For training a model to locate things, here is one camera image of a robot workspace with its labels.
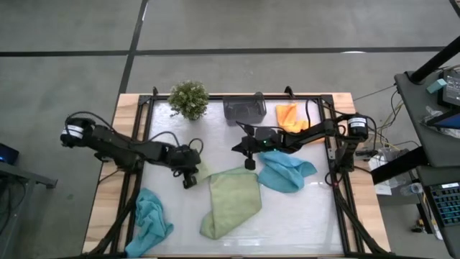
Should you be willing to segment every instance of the light blue cloth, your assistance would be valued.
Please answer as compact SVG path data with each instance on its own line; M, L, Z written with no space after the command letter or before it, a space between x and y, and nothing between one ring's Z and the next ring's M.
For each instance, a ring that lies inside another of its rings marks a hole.
M129 258L138 258L147 250L162 242L174 229L163 219L161 201L148 189L143 188L136 200L137 236L126 246Z
M316 173L312 163L280 151L260 153L259 158L265 164L259 173L259 183L279 192L293 193L301 190L305 185L303 179Z

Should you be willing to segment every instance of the light green cloth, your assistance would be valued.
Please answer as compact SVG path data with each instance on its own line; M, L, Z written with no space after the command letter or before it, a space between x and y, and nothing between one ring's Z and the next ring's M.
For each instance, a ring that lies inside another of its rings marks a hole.
M201 169L202 181L211 174ZM244 168L212 174L209 187L212 211L203 218L200 233L211 239L226 235L262 208L257 174Z

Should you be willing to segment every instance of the potted plant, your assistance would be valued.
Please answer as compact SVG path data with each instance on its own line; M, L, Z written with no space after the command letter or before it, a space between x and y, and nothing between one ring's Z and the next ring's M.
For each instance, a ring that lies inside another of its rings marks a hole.
M206 112L208 97L209 95L201 82L184 81L178 83L172 87L171 95L167 99L171 109L175 112L171 117L182 114L187 119L199 119Z

